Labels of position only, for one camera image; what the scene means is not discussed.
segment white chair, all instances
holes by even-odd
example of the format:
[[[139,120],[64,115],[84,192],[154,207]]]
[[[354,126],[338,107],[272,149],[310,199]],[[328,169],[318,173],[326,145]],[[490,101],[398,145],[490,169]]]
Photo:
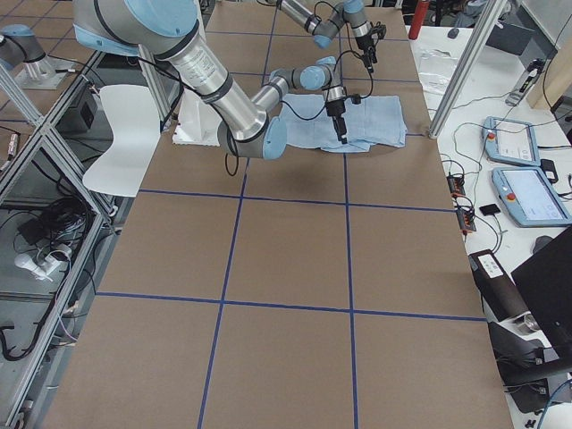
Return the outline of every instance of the white chair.
[[[100,92],[114,134],[112,145],[86,171],[86,188],[135,197],[161,137],[159,113],[147,87],[111,85]]]

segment light blue cloth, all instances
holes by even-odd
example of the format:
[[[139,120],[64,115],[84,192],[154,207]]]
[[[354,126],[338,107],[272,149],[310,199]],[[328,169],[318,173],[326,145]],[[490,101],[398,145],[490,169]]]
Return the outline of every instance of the light blue cloth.
[[[300,116],[314,116],[323,106],[324,99],[318,95],[294,95],[284,97]],[[313,121],[302,121],[289,109],[282,106],[281,118],[286,122],[288,144],[302,148],[321,148],[328,152],[368,152],[375,144],[394,147],[405,146],[408,132],[403,122],[399,97],[368,97],[360,105],[346,101],[343,115],[348,129],[348,144],[342,145],[333,129],[332,118],[325,110]]]

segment black monitor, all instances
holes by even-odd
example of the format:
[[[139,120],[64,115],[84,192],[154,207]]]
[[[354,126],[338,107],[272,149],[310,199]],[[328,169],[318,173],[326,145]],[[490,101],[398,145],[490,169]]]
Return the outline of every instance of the black monitor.
[[[507,391],[523,412],[544,407],[572,373],[572,227],[512,272],[522,299],[552,349],[489,324],[492,346]],[[554,402],[570,402],[570,390]]]

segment tablet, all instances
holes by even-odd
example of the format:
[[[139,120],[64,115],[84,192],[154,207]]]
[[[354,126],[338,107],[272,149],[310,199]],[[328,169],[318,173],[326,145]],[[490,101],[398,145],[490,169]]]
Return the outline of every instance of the tablet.
[[[500,201],[520,226],[567,226],[572,217],[538,167],[492,170]]]
[[[484,149],[492,161],[540,166],[534,127],[530,122],[489,116],[484,121]]]

